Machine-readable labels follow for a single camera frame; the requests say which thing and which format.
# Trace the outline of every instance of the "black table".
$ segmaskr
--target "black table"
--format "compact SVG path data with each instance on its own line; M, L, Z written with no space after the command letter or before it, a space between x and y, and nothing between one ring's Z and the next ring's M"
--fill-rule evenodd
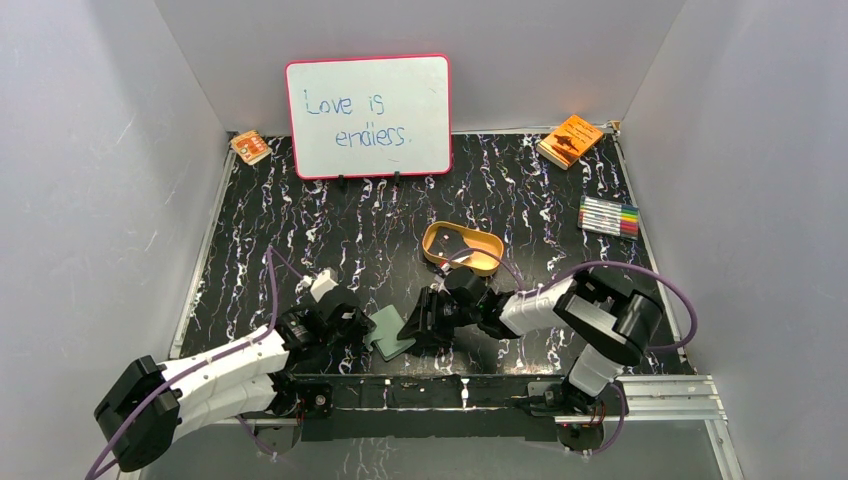
M372 314L393 304L408 315L435 267L421 254L421 236L436 220L479 228L504 240L505 258L528 284L543 283L586 260L617 260L650 267L645 244L577 228L583 194L632 203L615 138L606 135L579 164L561 170L535 152L538 135L454 135L453 169L446 175L393 179L301 181L290 137L267 138L273 156L255 166L236 161L198 287L181 356L241 337L270 319L270 289L262 255L268 244L303 274L325 267L356 291ZM277 265L281 309L304 291ZM501 269L492 280L513 289ZM632 281L656 288L653 282ZM673 341L663 322L654 344ZM298 374L392 375L564 373L585 342L568 327L495 340L473 326L457 330L451 348L384 362L354 343L300 363ZM693 373L677 354L651 354L628 373Z

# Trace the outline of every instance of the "marker set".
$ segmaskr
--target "marker set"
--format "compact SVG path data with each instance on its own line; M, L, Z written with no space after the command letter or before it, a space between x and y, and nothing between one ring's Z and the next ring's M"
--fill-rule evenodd
M580 199L577 226L589 232L636 240L639 238L639 209L584 195Z

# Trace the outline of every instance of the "red whiteboard frame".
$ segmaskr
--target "red whiteboard frame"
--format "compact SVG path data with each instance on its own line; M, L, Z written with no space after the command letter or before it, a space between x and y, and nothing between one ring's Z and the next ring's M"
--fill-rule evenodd
M445 62L448 65L448 168L446 168L442 172L413 172L413 173L402 173L401 176L411 177L411 176L420 176L420 175L443 175L448 173L451 168L453 168L453 142L451 141L451 133L453 132L453 92L452 92L452 81L451 81L451 64L450 59L447 55L443 53L425 53L419 55L388 55L388 56L375 56L375 57L350 57L350 58L321 58L317 60L294 60L289 62L286 65L286 68L283 70L283 76L286 79L286 99L291 98L291 92L289 91L289 81L288 81L288 72L289 67L298 63L327 63L327 62L356 62L361 60L392 60L396 58L429 58L429 57L442 57L445 59ZM294 155L294 171L297 173L297 176L301 180L326 180L338 177L304 177L300 174L300 168L297 163L297 145L295 144L294 139L294 115L292 112L292 106L289 104L289 123L292 125L292 154ZM373 174L373 175L345 175L344 178L379 178L379 177L391 177L394 176L394 173L386 173L386 174Z

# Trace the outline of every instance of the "gray floor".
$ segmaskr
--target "gray floor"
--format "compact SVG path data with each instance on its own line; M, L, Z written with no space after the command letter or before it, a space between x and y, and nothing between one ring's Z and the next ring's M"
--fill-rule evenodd
M557 446L518 438L338 440L299 443L271 463L239 426L215 425L174 444L141 479L721 478L703 421L629 422L613 448L588 462Z

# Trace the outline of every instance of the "whiteboard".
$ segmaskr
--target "whiteboard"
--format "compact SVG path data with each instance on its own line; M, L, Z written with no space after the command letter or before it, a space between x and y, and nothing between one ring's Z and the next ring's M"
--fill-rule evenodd
M286 87L300 178L450 170L444 55L292 62Z

